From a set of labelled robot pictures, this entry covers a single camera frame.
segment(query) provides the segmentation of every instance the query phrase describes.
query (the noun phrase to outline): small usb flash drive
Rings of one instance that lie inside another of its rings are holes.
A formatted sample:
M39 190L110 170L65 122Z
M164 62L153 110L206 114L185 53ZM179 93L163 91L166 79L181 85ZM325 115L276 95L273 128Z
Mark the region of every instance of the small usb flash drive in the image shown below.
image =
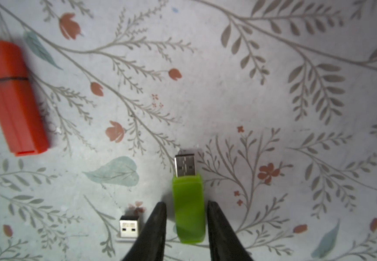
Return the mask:
M196 173L194 154L175 157L173 200L175 226L182 243L203 241L206 234L203 181Z

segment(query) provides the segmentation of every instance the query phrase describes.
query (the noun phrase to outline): usb flash drive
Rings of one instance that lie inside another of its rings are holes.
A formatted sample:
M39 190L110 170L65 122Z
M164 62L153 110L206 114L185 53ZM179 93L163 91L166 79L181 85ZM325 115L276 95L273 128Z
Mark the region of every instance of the usb flash drive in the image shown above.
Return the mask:
M186 244L200 243L206 234L203 181L194 162L194 154L175 157L172 185L177 235Z

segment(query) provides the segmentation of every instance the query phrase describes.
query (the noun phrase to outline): printed flower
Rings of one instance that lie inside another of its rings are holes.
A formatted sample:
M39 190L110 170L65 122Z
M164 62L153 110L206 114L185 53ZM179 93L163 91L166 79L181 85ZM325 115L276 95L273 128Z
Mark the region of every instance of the printed flower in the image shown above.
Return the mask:
M64 13L60 18L61 33L68 40L70 37L75 40L77 34L81 32L80 26L71 20L74 16L75 13Z
M377 218L374 218L370 224L371 232L375 232L377 230Z
M110 121L110 124L112 124L113 127L106 129L106 135L109 137L111 142L115 140L116 143L119 143L123 139L125 131L123 130L122 125L120 125L118 122Z
M8 237L12 237L13 235L12 228L9 225L3 225L3 232Z
M298 225L293 229L293 233L300 234L307 231L307 225Z
M91 92L97 96L103 96L103 87L97 82L92 82L90 85Z
M174 81L177 81L177 78L181 78L181 73L179 70L172 68L171 70L168 71L168 75L173 79Z
M139 216L139 213L144 213L146 211L145 207L141 207L143 204L142 201L135 201L135 206L132 204L129 204L129 209L133 210L133 214L135 216Z
M268 166L261 166L259 167L258 178L260 180L265 180L264 183L269 185L271 182L271 176L276 177L280 174L280 169L274 169L274 165L272 163L268 164Z

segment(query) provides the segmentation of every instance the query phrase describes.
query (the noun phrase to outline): floral tablecloth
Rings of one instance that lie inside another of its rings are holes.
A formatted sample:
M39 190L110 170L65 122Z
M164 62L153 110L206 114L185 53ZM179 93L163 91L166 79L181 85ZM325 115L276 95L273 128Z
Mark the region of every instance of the floral tablecloth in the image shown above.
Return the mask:
M0 0L0 39L51 144L0 129L0 260L120 260L181 149L253 259L377 258L377 0Z

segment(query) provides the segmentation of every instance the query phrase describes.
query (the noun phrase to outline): black band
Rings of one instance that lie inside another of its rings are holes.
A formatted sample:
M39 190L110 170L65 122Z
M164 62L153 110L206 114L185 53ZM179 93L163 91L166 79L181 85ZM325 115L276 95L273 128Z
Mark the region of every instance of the black band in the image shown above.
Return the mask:
M16 76L0 78L0 81L12 81L12 80L28 81L28 78L27 77L16 77Z

